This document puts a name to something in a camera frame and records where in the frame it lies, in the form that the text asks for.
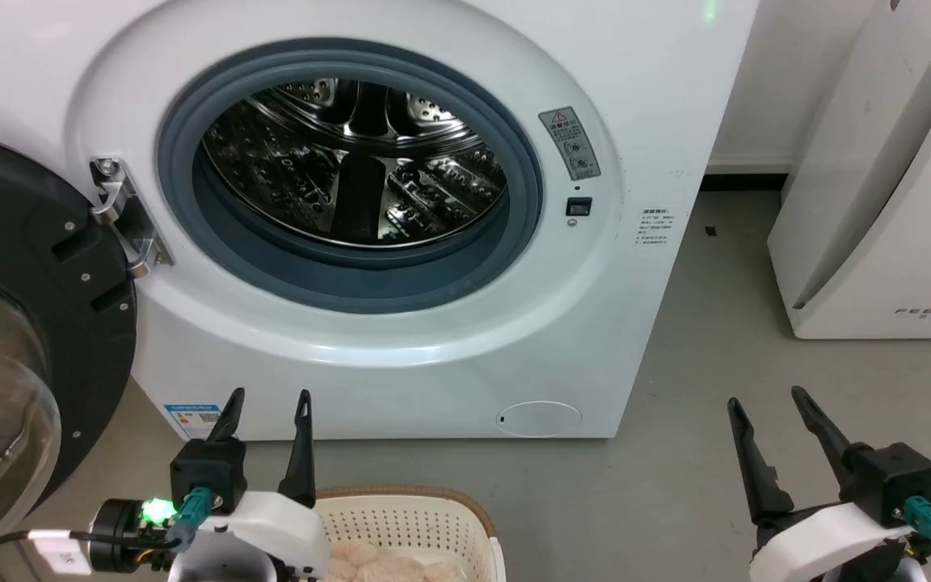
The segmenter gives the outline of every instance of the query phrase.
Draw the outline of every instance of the laundry basket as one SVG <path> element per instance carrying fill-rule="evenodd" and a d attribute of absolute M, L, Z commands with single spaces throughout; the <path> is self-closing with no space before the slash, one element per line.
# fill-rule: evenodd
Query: laundry basket
<path fill-rule="evenodd" d="M 421 563 L 458 563 L 469 582 L 505 582 L 495 527 L 480 504 L 436 487 L 336 487 L 314 511 L 330 542 L 361 539 Z"/>

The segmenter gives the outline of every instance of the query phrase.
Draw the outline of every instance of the warning sticker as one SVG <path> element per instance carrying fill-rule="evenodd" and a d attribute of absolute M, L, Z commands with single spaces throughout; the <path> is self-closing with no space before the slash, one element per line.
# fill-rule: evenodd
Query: warning sticker
<path fill-rule="evenodd" d="M 668 232 L 675 225 L 675 214 L 668 209 L 643 209 L 635 244 L 666 244 Z"/>
<path fill-rule="evenodd" d="M 163 409 L 171 414 L 189 438 L 207 438 L 221 417 L 221 409 L 214 404 L 169 404 Z"/>
<path fill-rule="evenodd" d="M 44 557 L 56 574 L 92 574 L 92 564 L 86 559 L 81 542 L 77 539 L 36 538 L 31 539 L 31 542 L 34 542 L 34 549 Z"/>
<path fill-rule="evenodd" d="M 588 134 L 584 132 L 584 126 L 577 119 L 577 114 L 573 113 L 573 107 L 539 113 L 538 118 L 557 145 L 571 180 L 602 176 L 598 159 L 595 158 L 595 150 L 592 149 L 592 143 L 588 140 Z"/>

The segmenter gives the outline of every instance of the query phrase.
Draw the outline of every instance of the washing machine door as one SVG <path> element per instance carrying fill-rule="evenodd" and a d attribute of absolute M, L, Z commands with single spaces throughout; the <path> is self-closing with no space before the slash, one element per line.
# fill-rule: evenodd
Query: washing machine door
<path fill-rule="evenodd" d="M 0 530 L 88 454 L 132 367 L 136 295 L 113 228 L 0 146 Z"/>

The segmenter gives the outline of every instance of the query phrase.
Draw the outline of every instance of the concrete floor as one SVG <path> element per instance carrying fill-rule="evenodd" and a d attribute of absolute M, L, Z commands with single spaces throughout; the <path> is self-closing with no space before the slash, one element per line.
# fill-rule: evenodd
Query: concrete floor
<path fill-rule="evenodd" d="M 792 384 L 849 438 L 903 440 L 931 457 L 931 340 L 795 339 L 765 248 L 777 210 L 764 192 L 699 199 L 617 438 L 320 442 L 318 486 L 468 493 L 498 527 L 510 581 L 747 580 L 753 527 L 728 397 L 742 400 L 797 505 L 834 500 L 837 486 L 792 406 Z M 180 445 L 130 387 L 91 456 L 25 525 L 85 527 L 104 498 L 166 496 Z M 288 452 L 251 443 L 251 489 L 274 487 Z M 11 552 L 0 563 L 14 563 Z"/>

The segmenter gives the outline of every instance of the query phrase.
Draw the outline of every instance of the gray rubber gasket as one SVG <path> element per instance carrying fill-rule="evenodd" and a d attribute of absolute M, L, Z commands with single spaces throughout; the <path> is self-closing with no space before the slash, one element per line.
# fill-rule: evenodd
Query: gray rubber gasket
<path fill-rule="evenodd" d="M 223 188 L 200 151 L 204 132 L 247 95 L 282 82 L 322 77 L 380 82 L 455 111 L 498 156 L 508 195 L 462 235 L 401 251 L 327 246 L 281 232 L 233 204 L 235 196 Z M 314 38 L 264 45 L 207 70 L 166 115 L 158 168 L 175 217 L 212 260 L 276 295 L 350 313 L 432 308 L 486 285 L 527 246 L 542 203 L 538 158 L 494 97 L 440 63 L 358 40 Z"/>

